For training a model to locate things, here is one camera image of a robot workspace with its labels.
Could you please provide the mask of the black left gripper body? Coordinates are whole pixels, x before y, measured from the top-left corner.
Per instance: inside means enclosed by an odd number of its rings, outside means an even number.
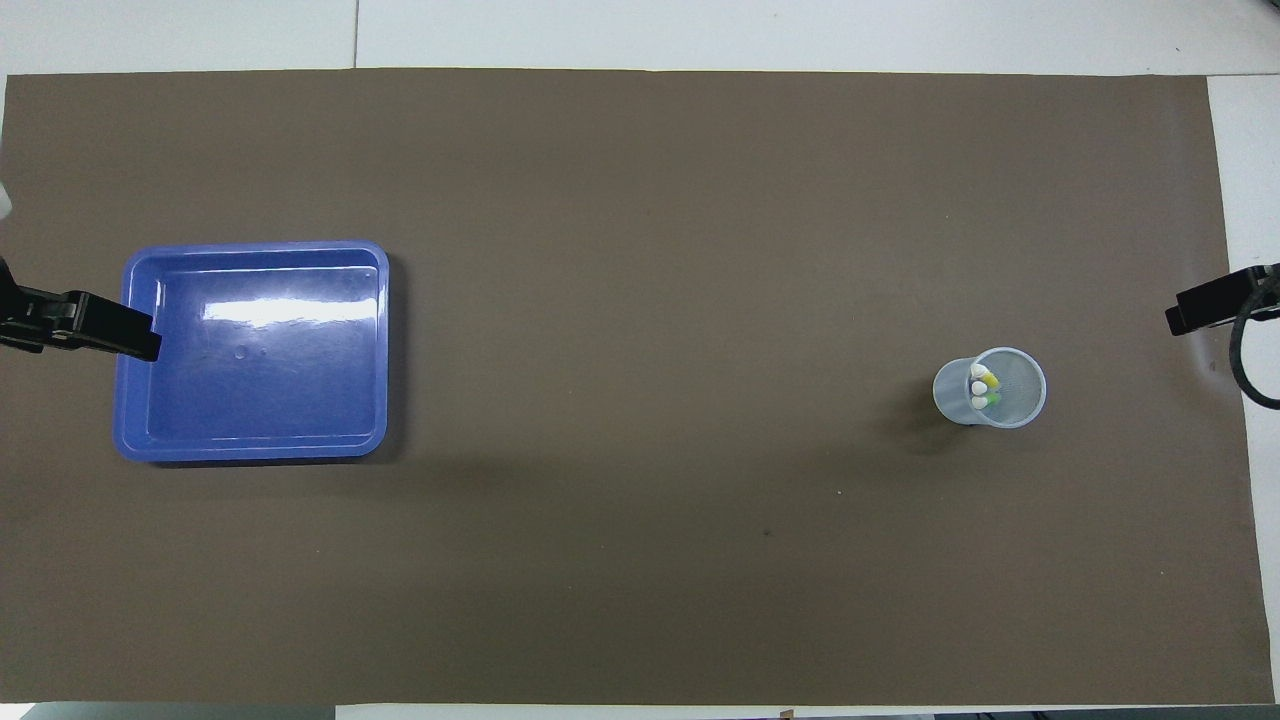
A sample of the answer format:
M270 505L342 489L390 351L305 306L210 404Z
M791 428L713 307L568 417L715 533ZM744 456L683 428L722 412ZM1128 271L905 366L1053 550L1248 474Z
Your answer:
M9 265L1 258L0 260L0 275L1 275L1 345L12 348L23 350L23 342L20 338L14 336L13 322L17 318L19 310L23 309L23 293L19 286L13 278Z

